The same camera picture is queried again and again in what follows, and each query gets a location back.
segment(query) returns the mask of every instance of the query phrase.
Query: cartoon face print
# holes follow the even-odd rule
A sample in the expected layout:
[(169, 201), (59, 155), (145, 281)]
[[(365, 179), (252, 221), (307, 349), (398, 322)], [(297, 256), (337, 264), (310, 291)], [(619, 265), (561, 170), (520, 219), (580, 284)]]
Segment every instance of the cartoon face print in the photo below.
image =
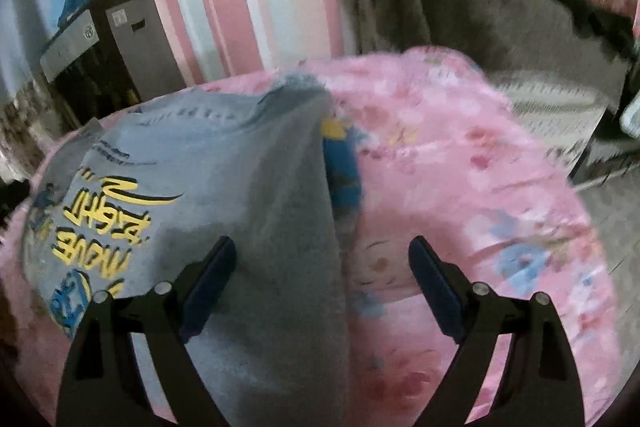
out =
[(354, 248), (346, 258), (350, 289), (357, 302), (393, 302), (420, 293), (409, 267), (408, 247), (420, 233), (420, 224), (411, 224), (389, 209), (370, 210), (361, 215)]

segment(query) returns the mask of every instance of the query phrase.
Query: metal screw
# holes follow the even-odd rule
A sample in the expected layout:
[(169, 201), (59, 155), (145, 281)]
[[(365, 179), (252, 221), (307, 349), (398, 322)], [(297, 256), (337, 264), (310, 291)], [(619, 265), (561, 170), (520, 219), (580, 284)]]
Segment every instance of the metal screw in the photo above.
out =
[(484, 297), (485, 295), (489, 295), (491, 288), (489, 288), (488, 284), (485, 284), (483, 282), (476, 282), (473, 285), (473, 291), (476, 295)]
[(549, 302), (551, 302), (551, 297), (549, 297), (549, 295), (544, 292), (538, 292), (536, 293), (536, 301), (538, 302), (538, 304), (546, 306), (547, 304), (549, 304)]
[(167, 281), (159, 282), (154, 286), (154, 292), (158, 295), (167, 295), (171, 291), (171, 283)]
[(109, 298), (108, 292), (104, 292), (104, 291), (96, 292), (96, 294), (94, 295), (94, 302), (98, 304), (102, 304), (108, 298)]

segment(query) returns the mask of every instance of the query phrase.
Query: gray cloth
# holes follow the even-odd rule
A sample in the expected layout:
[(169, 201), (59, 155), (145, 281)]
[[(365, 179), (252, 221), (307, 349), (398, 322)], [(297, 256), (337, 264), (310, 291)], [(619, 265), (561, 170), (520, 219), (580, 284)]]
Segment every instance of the gray cloth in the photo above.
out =
[(104, 129), (95, 118), (79, 129), (76, 135), (54, 154), (42, 176), (38, 191), (52, 184), (54, 195), (62, 198), (71, 185), (82, 158), (103, 133)]
[(362, 53), (436, 45), (486, 73), (547, 71), (599, 92), (615, 112), (628, 64), (603, 40), (581, 39), (556, 0), (343, 0)]
[[(187, 345), (207, 389), (234, 427), (341, 425), (348, 341), (322, 157), (328, 102), (289, 84), (263, 96), (194, 89), (122, 117), (31, 247), (56, 320), (73, 334), (91, 293), (146, 293), (228, 235), (238, 267)], [(65, 245), (79, 235), (84, 256)], [(144, 360), (141, 373), (153, 380)], [(157, 383), (147, 391), (161, 404)]]

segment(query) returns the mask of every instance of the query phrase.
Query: pink blanket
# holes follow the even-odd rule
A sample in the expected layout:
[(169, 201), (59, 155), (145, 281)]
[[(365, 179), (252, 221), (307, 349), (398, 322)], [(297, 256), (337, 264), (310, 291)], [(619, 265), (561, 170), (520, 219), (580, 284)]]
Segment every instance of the pink blanket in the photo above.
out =
[[(612, 401), (619, 375), (612, 284), (588, 214), (563, 172), (546, 163), (545, 148), (516, 123), (508, 100), (467, 58), (442, 48), (308, 62), (300, 69), (332, 92), (338, 127), (355, 133), (358, 144), (364, 198), (353, 248), (344, 256), (349, 425), (410, 427), (455, 353), (408, 267), (415, 235), (499, 294), (551, 295), (592, 424)], [(279, 74), (203, 87), (259, 92)], [(15, 214), (0, 253), (2, 279), (20, 326), (17, 377), (52, 420), (68, 340), (38, 306), (18, 266), (24, 214), (24, 208)], [(470, 419), (491, 405), (508, 341), (498, 343)]]

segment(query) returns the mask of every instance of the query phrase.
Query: floor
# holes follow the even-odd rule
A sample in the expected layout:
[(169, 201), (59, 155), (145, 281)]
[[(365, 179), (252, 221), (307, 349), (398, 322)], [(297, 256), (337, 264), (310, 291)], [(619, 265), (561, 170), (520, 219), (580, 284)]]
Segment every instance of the floor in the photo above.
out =
[(600, 231), (618, 292), (622, 389), (640, 360), (640, 170), (579, 193)]

